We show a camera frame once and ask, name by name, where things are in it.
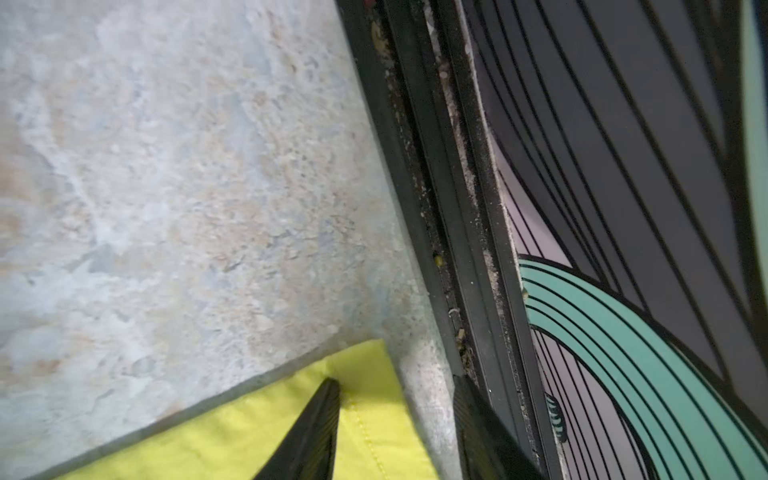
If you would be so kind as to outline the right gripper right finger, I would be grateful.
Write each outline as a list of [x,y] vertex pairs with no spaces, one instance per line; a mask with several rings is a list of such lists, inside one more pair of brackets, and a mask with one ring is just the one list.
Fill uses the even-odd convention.
[[453,410],[464,480],[543,479],[466,376],[454,376]]

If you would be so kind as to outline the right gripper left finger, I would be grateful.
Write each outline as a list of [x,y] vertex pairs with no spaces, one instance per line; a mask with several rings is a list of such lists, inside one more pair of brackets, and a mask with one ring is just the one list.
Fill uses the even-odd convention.
[[326,378],[254,480],[332,479],[341,411],[341,386]]

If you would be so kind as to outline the yellow-green long pants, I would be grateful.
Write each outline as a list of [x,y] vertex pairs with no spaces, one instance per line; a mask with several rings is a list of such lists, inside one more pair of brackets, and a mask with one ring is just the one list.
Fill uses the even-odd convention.
[[437,478],[381,340],[329,355],[67,476],[251,479],[327,378],[337,380],[341,387],[334,478]]

